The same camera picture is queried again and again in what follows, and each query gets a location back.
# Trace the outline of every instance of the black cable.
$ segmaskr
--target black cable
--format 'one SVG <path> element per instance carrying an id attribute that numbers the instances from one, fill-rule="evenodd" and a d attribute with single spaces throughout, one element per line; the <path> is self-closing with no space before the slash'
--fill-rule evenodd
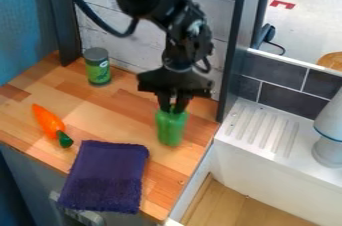
<path id="1" fill-rule="evenodd" d="M 278 44 L 275 44 L 275 43 L 273 43 L 273 42 L 271 42 L 271 41 L 265 41 L 266 43 L 268 43 L 268 44 L 270 44 L 270 45 L 273 45 L 273 46 L 275 46 L 275 47 L 278 47 L 282 52 L 280 53 L 280 54 L 278 54 L 278 55 L 284 55 L 285 53 L 286 53 L 286 49 L 285 49 L 285 47 L 283 47 L 283 46 L 281 46 L 281 45 L 278 45 Z"/>
<path id="2" fill-rule="evenodd" d="M 205 73 L 205 74 L 208 74 L 210 71 L 211 71 L 211 64 L 210 62 L 208 61 L 208 58 L 207 57 L 204 57 L 202 59 L 203 63 L 204 63 L 204 66 L 205 68 L 202 68 L 201 66 L 199 66 L 197 63 L 194 63 L 194 66 L 195 68 L 201 72 L 201 73 Z"/>
<path id="3" fill-rule="evenodd" d="M 90 6 L 84 1 L 84 0 L 73 0 L 74 3 L 82 10 L 82 12 L 88 16 L 95 24 L 97 24 L 100 28 L 107 31 L 108 33 L 118 37 L 118 38 L 125 38 L 130 36 L 132 33 L 134 33 L 138 23 L 139 19 L 132 19 L 131 23 L 129 24 L 128 28 L 125 32 L 121 33 L 114 28 L 112 28 L 109 24 L 104 22 L 91 8 Z"/>

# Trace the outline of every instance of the can lid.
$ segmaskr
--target can lid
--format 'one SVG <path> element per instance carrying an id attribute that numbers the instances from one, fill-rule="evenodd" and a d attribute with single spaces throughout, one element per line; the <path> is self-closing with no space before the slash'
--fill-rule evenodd
<path id="1" fill-rule="evenodd" d="M 85 50 L 83 57 L 89 61 L 101 61 L 108 58 L 108 51 L 101 47 L 93 47 Z"/>

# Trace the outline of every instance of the green can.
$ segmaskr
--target green can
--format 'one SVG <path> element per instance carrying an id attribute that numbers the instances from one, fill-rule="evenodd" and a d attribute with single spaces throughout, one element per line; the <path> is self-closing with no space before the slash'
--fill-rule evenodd
<path id="1" fill-rule="evenodd" d="M 111 81 L 108 51 L 100 47 L 87 49 L 83 55 L 89 83 L 96 86 L 106 85 Z"/>

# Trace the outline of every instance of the toy carrot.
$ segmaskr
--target toy carrot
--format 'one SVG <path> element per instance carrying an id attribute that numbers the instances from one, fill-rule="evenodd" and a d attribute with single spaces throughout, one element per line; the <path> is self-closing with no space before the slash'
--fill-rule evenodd
<path id="1" fill-rule="evenodd" d="M 55 114 L 37 104 L 32 105 L 32 110 L 39 125 L 50 139 L 58 138 L 63 148 L 70 147 L 73 144 L 69 136 L 64 133 L 64 123 Z"/>

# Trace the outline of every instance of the green plastic cup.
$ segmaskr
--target green plastic cup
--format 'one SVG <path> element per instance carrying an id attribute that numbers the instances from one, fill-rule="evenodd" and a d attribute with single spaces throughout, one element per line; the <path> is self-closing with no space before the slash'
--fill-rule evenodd
<path id="1" fill-rule="evenodd" d="M 111 81 L 108 51 L 106 49 L 100 47 L 87 49 L 83 57 L 86 62 L 86 71 L 90 84 L 102 86 Z"/>
<path id="2" fill-rule="evenodd" d="M 155 119 L 159 141 L 168 146 L 178 146 L 183 139 L 188 113 L 174 114 L 158 110 Z"/>

